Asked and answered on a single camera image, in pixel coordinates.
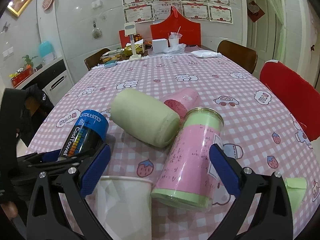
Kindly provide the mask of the blue black metal cup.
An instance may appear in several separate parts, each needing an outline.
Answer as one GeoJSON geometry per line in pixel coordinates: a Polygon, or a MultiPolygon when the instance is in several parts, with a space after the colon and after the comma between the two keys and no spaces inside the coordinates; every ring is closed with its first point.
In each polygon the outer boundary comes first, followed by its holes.
{"type": "Polygon", "coordinates": [[[108,120],[101,113],[92,109],[84,110],[71,129],[57,160],[70,159],[99,148],[106,141],[108,127],[108,120]]]}

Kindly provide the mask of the large light green cup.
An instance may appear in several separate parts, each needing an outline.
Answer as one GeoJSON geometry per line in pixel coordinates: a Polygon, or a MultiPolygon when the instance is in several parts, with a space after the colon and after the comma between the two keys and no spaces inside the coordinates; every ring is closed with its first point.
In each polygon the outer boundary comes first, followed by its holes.
{"type": "Polygon", "coordinates": [[[180,126],[180,116],[175,111],[133,88],[121,91],[114,98],[111,118],[129,135],[157,148],[166,147],[180,126]]]}

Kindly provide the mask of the plastic cup with straw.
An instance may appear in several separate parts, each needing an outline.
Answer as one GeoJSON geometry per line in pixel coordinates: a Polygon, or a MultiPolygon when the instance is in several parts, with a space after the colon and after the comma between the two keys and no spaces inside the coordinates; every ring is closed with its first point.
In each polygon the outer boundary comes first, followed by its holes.
{"type": "Polygon", "coordinates": [[[170,47],[177,46],[180,42],[181,37],[182,37],[182,35],[180,34],[180,27],[177,32],[171,32],[171,34],[169,35],[170,47]]]}

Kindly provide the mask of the chair with black jacket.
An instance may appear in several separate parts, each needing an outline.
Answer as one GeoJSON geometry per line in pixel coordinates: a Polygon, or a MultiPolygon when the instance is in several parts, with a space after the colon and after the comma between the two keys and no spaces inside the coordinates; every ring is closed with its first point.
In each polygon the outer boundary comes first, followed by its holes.
{"type": "Polygon", "coordinates": [[[6,88],[1,97],[1,139],[15,138],[28,147],[53,108],[37,84],[26,89],[6,88]]]}

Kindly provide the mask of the white cabinet with counter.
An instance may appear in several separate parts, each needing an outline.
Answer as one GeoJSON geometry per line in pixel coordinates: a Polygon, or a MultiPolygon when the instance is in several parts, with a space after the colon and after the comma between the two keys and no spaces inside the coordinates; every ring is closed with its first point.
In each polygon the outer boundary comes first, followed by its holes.
{"type": "Polygon", "coordinates": [[[74,83],[69,74],[63,57],[44,65],[38,71],[22,81],[16,88],[27,89],[37,84],[55,106],[73,87],[74,83]]]}

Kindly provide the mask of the pink green clear tumbler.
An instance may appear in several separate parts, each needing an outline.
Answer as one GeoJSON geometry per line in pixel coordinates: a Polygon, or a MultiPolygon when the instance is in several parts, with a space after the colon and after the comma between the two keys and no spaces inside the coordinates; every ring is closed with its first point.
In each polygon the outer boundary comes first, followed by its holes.
{"type": "Polygon", "coordinates": [[[219,181],[209,158],[213,144],[223,146],[222,116],[208,107],[196,107],[185,116],[151,192],[152,198],[178,209],[208,211],[219,181]]]}

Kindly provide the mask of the brown wooden chair far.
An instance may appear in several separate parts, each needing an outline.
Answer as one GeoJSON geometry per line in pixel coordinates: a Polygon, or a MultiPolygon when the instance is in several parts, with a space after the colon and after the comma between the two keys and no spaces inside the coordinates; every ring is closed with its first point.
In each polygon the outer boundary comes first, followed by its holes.
{"type": "Polygon", "coordinates": [[[97,51],[95,54],[89,56],[88,58],[86,58],[84,60],[84,63],[87,67],[88,70],[91,70],[93,67],[97,66],[98,64],[101,64],[101,56],[106,53],[109,52],[110,50],[108,48],[103,48],[99,51],[97,51]]]}

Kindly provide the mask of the brown wooden chair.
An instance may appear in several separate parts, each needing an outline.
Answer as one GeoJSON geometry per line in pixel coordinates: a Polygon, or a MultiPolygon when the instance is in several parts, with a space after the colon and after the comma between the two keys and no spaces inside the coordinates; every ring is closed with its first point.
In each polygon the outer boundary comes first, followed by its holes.
{"type": "Polygon", "coordinates": [[[258,54],[255,50],[228,40],[222,40],[217,47],[217,52],[253,74],[258,61],[258,54]]]}
{"type": "Polygon", "coordinates": [[[98,64],[101,64],[101,56],[106,53],[109,52],[110,50],[108,48],[103,48],[99,51],[97,51],[95,54],[89,56],[88,58],[86,58],[84,60],[84,63],[87,67],[88,70],[91,70],[93,67],[97,66],[98,64]]]}

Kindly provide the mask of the red cushioned chair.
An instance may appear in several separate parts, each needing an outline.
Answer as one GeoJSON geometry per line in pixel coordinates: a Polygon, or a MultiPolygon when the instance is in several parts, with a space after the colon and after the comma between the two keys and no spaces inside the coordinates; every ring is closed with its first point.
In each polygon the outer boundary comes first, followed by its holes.
{"type": "Polygon", "coordinates": [[[264,63],[259,80],[290,111],[310,141],[319,138],[319,92],[278,60],[264,63]]]}

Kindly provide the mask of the food container with snacks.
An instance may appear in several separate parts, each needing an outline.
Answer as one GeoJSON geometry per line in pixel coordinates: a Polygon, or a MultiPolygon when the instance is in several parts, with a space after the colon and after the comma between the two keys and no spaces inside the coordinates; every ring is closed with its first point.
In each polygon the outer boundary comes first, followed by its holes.
{"type": "Polygon", "coordinates": [[[100,59],[103,63],[106,63],[108,61],[118,61],[124,54],[124,49],[123,48],[118,48],[115,50],[107,51],[103,55],[101,55],[100,59]]]}

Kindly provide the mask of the small red bag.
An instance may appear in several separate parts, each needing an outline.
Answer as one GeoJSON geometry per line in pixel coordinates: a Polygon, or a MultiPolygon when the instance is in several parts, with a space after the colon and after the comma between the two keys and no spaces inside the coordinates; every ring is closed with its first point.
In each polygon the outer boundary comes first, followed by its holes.
{"type": "Polygon", "coordinates": [[[127,44],[131,44],[130,37],[125,36],[124,29],[119,31],[119,39],[120,39],[120,44],[122,48],[125,48],[127,44]]]}

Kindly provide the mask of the white desk lamp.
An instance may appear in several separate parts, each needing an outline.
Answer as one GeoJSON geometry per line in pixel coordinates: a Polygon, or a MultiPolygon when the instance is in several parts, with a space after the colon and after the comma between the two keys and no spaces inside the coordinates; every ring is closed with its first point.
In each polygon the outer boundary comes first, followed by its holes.
{"type": "Polygon", "coordinates": [[[132,55],[130,56],[129,61],[140,60],[142,56],[136,53],[135,40],[134,40],[134,35],[136,35],[135,22],[125,23],[124,31],[125,31],[125,36],[128,36],[131,42],[132,55]]]}

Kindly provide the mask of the brown wooden chair right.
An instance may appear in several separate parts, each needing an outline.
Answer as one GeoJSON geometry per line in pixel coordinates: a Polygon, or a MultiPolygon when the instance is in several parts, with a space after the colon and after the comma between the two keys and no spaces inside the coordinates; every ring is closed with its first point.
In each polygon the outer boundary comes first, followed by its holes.
{"type": "Polygon", "coordinates": [[[228,40],[222,40],[217,47],[217,52],[253,74],[258,61],[258,54],[255,50],[228,40]]]}

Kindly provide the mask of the red gift bag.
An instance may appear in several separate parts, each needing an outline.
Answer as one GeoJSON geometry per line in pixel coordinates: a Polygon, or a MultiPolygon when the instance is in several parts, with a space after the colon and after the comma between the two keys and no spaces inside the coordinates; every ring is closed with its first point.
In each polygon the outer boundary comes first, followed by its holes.
{"type": "Polygon", "coordinates": [[[166,38],[171,33],[182,35],[180,42],[188,46],[201,46],[201,24],[185,18],[179,11],[171,6],[170,15],[160,23],[150,25],[153,40],[166,38]]]}

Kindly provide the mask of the red door diamond decoration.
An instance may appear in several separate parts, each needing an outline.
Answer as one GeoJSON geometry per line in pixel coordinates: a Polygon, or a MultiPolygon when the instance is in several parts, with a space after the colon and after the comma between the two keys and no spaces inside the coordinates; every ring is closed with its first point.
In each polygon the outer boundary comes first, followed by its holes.
{"type": "Polygon", "coordinates": [[[251,21],[257,22],[261,17],[265,15],[265,12],[255,3],[255,1],[250,1],[247,5],[247,14],[251,21]]]}

